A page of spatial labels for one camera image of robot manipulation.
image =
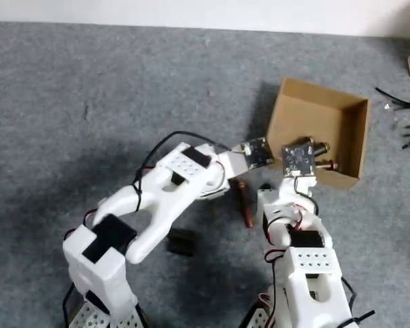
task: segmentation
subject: small copper part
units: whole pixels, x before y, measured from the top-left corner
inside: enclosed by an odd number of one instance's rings
[[[247,200],[247,183],[245,181],[236,181],[238,189],[238,198],[240,200],[241,212],[245,218],[245,224],[248,228],[254,227],[254,218],[252,217],[251,208]]]

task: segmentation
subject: cable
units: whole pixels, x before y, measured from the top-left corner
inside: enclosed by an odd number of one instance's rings
[[[344,328],[346,326],[349,326],[351,323],[357,323],[359,324],[361,321],[369,318],[370,316],[373,316],[375,314],[374,310],[370,310],[369,312],[366,312],[365,314],[363,314],[362,316],[359,317],[354,317],[354,318],[350,318],[346,321],[344,321],[343,323],[341,323],[340,325],[337,326],[337,328]]]
[[[295,193],[311,201],[314,205],[314,214],[319,216],[319,205],[316,203],[316,201],[313,198],[311,198],[309,195],[306,195],[304,193],[297,191],[297,187],[298,187],[298,177],[295,178],[295,183],[293,184],[293,189],[295,190]]]
[[[264,328],[271,328],[272,324],[275,322],[275,310],[276,310],[276,274],[275,274],[275,264],[276,261],[279,260],[280,258],[283,258],[285,251],[283,249],[270,249],[266,254],[264,255],[264,261],[267,263],[272,264],[272,277],[273,277],[273,309],[272,312],[269,314],[269,317],[267,318],[267,321],[264,325]],[[280,253],[280,255],[275,256],[274,258],[269,259],[269,255],[274,254],[274,253]]]
[[[147,166],[149,166],[149,161],[150,159],[155,155],[156,151],[171,137],[173,137],[174,135],[189,135],[191,137],[195,137],[201,140],[204,140],[216,147],[222,148],[224,150],[227,151],[232,151],[231,148],[229,148],[226,145],[223,145],[222,143],[216,142],[212,139],[209,139],[203,135],[199,135],[197,133],[193,133],[193,132],[189,132],[189,131],[174,131],[172,133],[170,133],[168,136],[166,136],[165,138],[163,138],[160,142],[158,142],[155,147],[153,147],[153,149],[149,152],[149,154],[145,157],[143,163],[141,164],[141,166],[138,168],[138,170],[135,172],[135,177],[134,177],[134,181],[132,182],[132,187],[134,188],[135,192],[138,195],[138,202],[137,202],[137,207],[135,209],[135,212],[137,212],[141,206],[141,194],[142,194],[142,190],[141,190],[141,179],[143,178],[143,170],[145,170],[145,168]]]
[[[355,299],[357,298],[357,292],[352,288],[351,284],[348,283],[348,281],[343,276],[342,276],[342,282],[351,292],[351,298],[349,299],[348,304],[349,304],[349,309],[351,310],[351,313],[352,313],[354,302],[355,302]]]
[[[70,326],[70,323],[68,322],[67,302],[73,290],[74,290],[74,284],[72,283],[66,293],[66,296],[64,297],[64,300],[62,301],[62,313],[64,314],[64,327],[65,328],[68,328]]]
[[[382,94],[382,95],[384,95],[384,96],[386,96],[386,97],[389,97],[389,98],[395,100],[396,104],[403,106],[404,109],[410,109],[410,102],[405,101],[405,100],[403,100],[403,99],[399,99],[399,98],[397,98],[397,97],[395,97],[395,96],[392,96],[391,94],[388,94],[386,91],[383,91],[383,90],[380,89],[379,87],[376,87],[375,90],[378,91],[380,94]]]

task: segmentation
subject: cardboard box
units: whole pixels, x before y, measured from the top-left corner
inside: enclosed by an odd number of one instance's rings
[[[328,153],[316,161],[333,159],[339,171],[316,169],[318,181],[351,188],[363,172],[370,101],[352,94],[285,78],[275,103],[267,140],[275,162],[282,167],[281,148],[302,137],[328,142]]]

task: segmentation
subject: black wire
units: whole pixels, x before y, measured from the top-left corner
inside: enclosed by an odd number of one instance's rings
[[[141,194],[142,194],[142,190],[141,190],[141,179],[143,178],[143,171],[145,170],[145,168],[148,167],[148,163],[150,161],[150,159],[152,158],[152,156],[155,155],[156,151],[171,137],[173,137],[174,135],[189,135],[191,137],[196,137],[198,139],[202,139],[206,142],[208,142],[209,144],[212,144],[216,147],[219,148],[223,148],[224,150],[228,150],[228,151],[232,151],[231,148],[229,148],[226,145],[223,145],[222,143],[216,142],[212,139],[209,139],[203,135],[199,135],[197,133],[193,133],[193,132],[189,132],[189,131],[174,131],[172,133],[170,133],[168,136],[166,136],[164,139],[162,139],[160,142],[158,142],[156,144],[155,147],[153,147],[153,149],[149,152],[149,154],[147,155],[147,157],[144,159],[143,163],[141,164],[141,166],[138,168],[138,170],[135,172],[135,178],[134,181],[132,182],[132,187],[134,188],[135,192],[138,195],[138,203],[137,203],[137,208],[135,209],[135,212],[137,212],[141,206]],[[83,225],[86,226],[86,218],[87,218],[87,214],[89,214],[90,211],[88,211],[84,217],[83,217]],[[74,231],[74,229],[70,229],[69,231],[66,232],[66,234],[64,235],[64,240],[66,240],[67,236]],[[67,313],[67,308],[66,308],[66,304],[67,304],[67,300],[70,298],[70,295],[72,293],[72,291],[74,290],[74,284],[71,284],[70,289],[68,290],[68,292],[66,293],[66,296],[64,297],[64,301],[62,302],[62,312],[64,313],[64,323],[66,328],[68,328],[68,313]]]
[[[366,312],[365,314],[363,314],[362,316],[359,317],[354,317],[354,318],[350,318],[346,321],[344,321],[343,323],[341,323],[340,325],[337,326],[337,328],[345,328],[346,326],[349,326],[351,323],[357,323],[359,324],[361,321],[369,318],[370,316],[373,316],[375,314],[374,310],[370,310],[369,312]]]
[[[380,89],[379,87],[376,87],[375,90],[378,91],[380,94],[382,94],[382,95],[384,95],[384,96],[386,96],[386,97],[389,97],[389,98],[395,100],[395,101],[396,101],[396,104],[403,106],[405,109],[409,109],[409,108],[410,108],[410,102],[405,101],[405,100],[403,100],[403,99],[399,99],[399,98],[397,98],[397,97],[395,97],[395,96],[392,96],[391,94],[388,94],[386,91],[383,91],[383,90]]]
[[[283,258],[284,255],[278,255],[271,261],[267,261],[268,263],[272,264],[272,280],[273,280],[273,309],[272,312],[269,314],[266,323],[264,324],[264,328],[269,328],[269,325],[275,320],[275,311],[276,311],[276,274],[275,274],[275,265],[277,260]]]
[[[135,178],[134,181],[132,182],[132,187],[135,189],[135,192],[138,195],[138,203],[137,203],[137,208],[135,209],[135,212],[137,212],[141,206],[141,194],[142,194],[142,190],[141,190],[141,179],[143,178],[143,171],[146,168],[146,166],[148,166],[150,159],[155,155],[156,151],[171,137],[173,137],[174,135],[189,135],[191,137],[195,137],[198,139],[202,139],[216,147],[222,148],[224,150],[228,150],[231,151],[231,148],[229,148],[226,145],[223,145],[222,143],[216,142],[212,139],[209,139],[203,135],[199,135],[197,133],[194,132],[189,132],[189,131],[174,131],[172,133],[170,133],[168,136],[166,136],[164,139],[162,139],[160,142],[158,142],[155,147],[153,147],[153,149],[149,152],[149,154],[146,156],[146,158],[144,159],[143,163],[141,164],[141,166],[138,168],[138,170],[135,173]]]
[[[311,201],[314,205],[314,214],[319,215],[319,205],[316,203],[316,201],[313,198],[311,198],[309,195],[306,195],[304,193],[297,191],[296,190],[297,187],[298,187],[298,177],[295,178],[295,183],[293,184],[293,189],[295,190],[295,193]]]
[[[348,283],[348,280],[346,280],[344,277],[342,277],[342,282],[351,292],[351,298],[349,299],[348,304],[349,304],[349,309],[351,310],[351,313],[352,313],[354,302],[355,302],[355,299],[357,298],[357,292],[352,288],[351,284]]]
[[[68,299],[70,298],[71,293],[74,290],[74,284],[72,283],[70,288],[68,289],[66,296],[64,297],[64,300],[62,301],[62,313],[64,314],[64,326],[65,328],[68,328],[70,326],[70,323],[68,322],[68,311],[67,311],[67,302]]]

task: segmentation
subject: metal part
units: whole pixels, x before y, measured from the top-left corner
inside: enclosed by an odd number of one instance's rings
[[[71,321],[69,328],[146,328],[146,322],[141,320],[137,309],[133,309],[131,315],[125,320],[115,324],[110,317],[100,311],[90,302],[85,302],[76,316]]]
[[[326,154],[330,149],[329,143],[327,142],[320,142],[320,143],[316,143],[314,144],[314,151],[313,151],[313,155],[314,157]]]
[[[284,177],[313,176],[313,149],[312,138],[297,146],[284,146],[282,148]]]
[[[241,143],[240,146],[245,154],[249,169],[255,169],[273,163],[273,155],[266,137],[245,141]]]
[[[254,217],[251,212],[251,206],[249,205],[249,200],[247,197],[247,183],[245,181],[235,180],[238,199],[241,205],[241,212],[245,218],[245,224],[247,228],[254,227]]]
[[[333,160],[327,162],[316,162],[316,169],[329,169],[331,171],[337,171],[339,165]]]

